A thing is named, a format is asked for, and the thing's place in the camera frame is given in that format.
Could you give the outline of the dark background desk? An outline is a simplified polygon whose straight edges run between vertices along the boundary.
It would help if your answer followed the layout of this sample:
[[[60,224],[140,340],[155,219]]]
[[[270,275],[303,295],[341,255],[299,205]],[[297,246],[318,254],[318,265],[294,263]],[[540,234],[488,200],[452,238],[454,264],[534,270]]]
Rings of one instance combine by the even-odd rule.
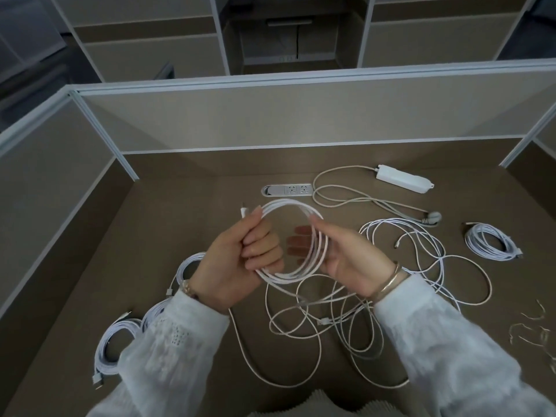
[[[225,74],[363,67],[376,0],[210,0]]]

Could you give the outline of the beige background cubicle partition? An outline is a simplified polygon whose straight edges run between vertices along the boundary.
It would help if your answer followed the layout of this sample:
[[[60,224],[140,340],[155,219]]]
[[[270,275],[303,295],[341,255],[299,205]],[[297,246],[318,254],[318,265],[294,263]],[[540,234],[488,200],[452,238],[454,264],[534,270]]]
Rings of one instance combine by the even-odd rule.
[[[362,0],[356,66],[496,61],[537,0]]]
[[[228,76],[227,0],[51,0],[102,82]]]

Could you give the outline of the person's right hand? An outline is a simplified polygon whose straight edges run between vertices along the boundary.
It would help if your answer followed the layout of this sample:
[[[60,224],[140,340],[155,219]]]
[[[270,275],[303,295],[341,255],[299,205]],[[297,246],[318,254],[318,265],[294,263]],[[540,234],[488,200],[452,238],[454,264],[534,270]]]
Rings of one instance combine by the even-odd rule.
[[[309,253],[312,229],[312,226],[296,227],[295,234],[286,241],[289,255],[304,257]],[[321,270],[349,291],[378,302],[409,274],[357,231],[346,229],[348,235],[344,241],[329,238]]]

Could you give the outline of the person's left hand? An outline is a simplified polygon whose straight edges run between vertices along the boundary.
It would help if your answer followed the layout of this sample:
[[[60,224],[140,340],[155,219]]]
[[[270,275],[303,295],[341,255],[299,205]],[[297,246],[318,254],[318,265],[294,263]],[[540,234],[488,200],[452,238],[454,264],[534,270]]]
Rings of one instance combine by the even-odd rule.
[[[257,271],[283,271],[284,253],[271,222],[262,216],[255,235],[252,244],[226,245],[225,230],[212,242],[190,278],[199,302],[226,314],[261,285]]]

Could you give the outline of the recessed desk socket panel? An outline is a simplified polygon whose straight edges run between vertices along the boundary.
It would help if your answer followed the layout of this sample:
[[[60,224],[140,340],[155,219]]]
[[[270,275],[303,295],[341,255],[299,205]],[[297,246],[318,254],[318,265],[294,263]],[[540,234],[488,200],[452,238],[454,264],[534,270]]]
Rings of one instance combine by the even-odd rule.
[[[265,197],[302,197],[312,196],[312,184],[269,184],[261,189]]]

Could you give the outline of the person's left forearm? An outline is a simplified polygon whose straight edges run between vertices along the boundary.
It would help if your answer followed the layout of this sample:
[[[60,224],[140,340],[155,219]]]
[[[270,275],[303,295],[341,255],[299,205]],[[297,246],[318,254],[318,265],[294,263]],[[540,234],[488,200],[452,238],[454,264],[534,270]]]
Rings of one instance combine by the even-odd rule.
[[[229,323],[227,315],[178,292],[122,351],[121,382],[86,417],[195,417]]]

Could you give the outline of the person's right forearm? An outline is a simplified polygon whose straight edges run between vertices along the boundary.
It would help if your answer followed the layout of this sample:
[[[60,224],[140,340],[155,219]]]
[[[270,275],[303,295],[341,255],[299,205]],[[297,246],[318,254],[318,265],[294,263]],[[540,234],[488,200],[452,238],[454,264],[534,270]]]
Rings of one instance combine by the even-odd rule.
[[[431,415],[556,417],[518,362],[422,277],[407,278],[374,311]]]

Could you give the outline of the beige desk partition panel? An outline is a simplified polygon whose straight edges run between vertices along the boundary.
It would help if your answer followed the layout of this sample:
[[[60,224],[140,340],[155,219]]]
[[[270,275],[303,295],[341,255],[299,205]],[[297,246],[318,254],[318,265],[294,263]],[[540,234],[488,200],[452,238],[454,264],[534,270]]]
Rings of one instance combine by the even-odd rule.
[[[556,108],[556,59],[73,90],[140,178],[487,168],[510,161]]]
[[[72,87],[0,134],[0,320],[65,302],[138,179]]]
[[[502,160],[499,166],[507,168],[518,156],[521,154],[525,148],[534,143],[539,147],[545,154],[550,156],[551,159],[556,160],[556,142],[548,142],[548,140],[556,140],[556,137],[542,137],[541,134],[547,127],[556,123],[556,104],[554,104],[549,111],[543,114],[541,119],[532,127],[532,129],[518,142],[515,147],[506,155],[504,160]]]

